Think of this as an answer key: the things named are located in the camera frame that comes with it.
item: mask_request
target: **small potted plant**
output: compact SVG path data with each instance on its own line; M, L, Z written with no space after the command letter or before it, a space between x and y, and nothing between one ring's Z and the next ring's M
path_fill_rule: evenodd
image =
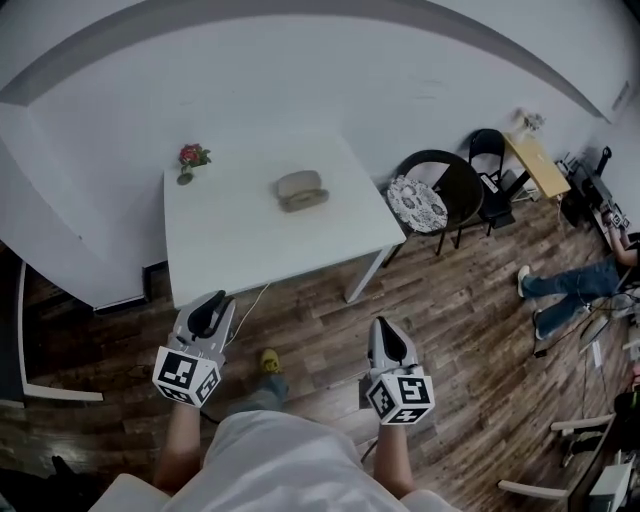
M180 176L178 185L187 185L193 179L193 168L211 163L208 149L202 149L200 144L186 144L180 150L178 161L180 162Z

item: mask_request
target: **yellow slipper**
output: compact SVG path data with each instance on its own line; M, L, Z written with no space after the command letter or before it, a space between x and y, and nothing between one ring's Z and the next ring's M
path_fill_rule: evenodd
M280 369L280 358L278 353L272 348L267 348L260 356L260 369L263 373L282 373Z

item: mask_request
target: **white shoe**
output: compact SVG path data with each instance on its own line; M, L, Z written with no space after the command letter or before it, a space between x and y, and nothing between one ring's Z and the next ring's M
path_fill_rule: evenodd
M536 322L536 319L538 318L538 315L542 313L541 309L536 309L533 312L533 328L535 329L535 336L536 336L536 340L538 341L546 341L551 337L551 334L545 336L544 338L540 335L540 331L538 330L538 322Z
M529 265L525 265L520 270L518 270L518 295L524 299L524 293L522 292L522 280L531 274L531 267Z

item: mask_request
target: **person lying on floor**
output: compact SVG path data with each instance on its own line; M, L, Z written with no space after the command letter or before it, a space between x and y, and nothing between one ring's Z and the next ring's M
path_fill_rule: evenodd
M602 214L602 223L609 231L613 254L599 263L563 272L546 279L531 276L525 265L518 272L518 295L535 299L547 295L564 294L557 304L533 314L535 336L539 341L548 339L569 322L578 311L592 301L623 292L640 281L638 244L632 244L624 229L620 233L611 223L611 214Z

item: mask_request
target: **wooden floor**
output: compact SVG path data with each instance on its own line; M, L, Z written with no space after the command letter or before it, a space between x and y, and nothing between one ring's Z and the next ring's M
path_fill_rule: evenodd
M590 351L586 366L578 355L577 334L548 357L532 357L535 304L517 296L516 271L530 263L550 275L598 260L603 246L595 231L571 228L564 219L561 226L548 202L520 203L515 216L516 224L490 237L483 227L466 231L457 251L447 240L440 257L437 239L412 238L351 305L342 291L354 263L272 285L230 347L224 380L206 411L222 418L229 401L252 389L257 354L275 347L291 386L287 411L333 425L364 451L377 422L370 410L358 410L357 381L367 370L370 322L383 314L413 338L436 386L435 410L410 430L418 482L467 511L558 510L552 502L503 493L496 483L572 480L584 459L560 470L549 424L582 416L585 367L584 413L607 412L628 381L620 349L625 327L617 322L603 342L608 402ZM148 306L96 317L29 273L31 381L101 391L105 402L28 400L24 410L1 409L1 466L48 474L57 454L103 484L123 471L149 478L171 407L150 374L176 316L166 270L154 273L152 287ZM238 295L240 314L256 296ZM203 423L205 447L214 432Z

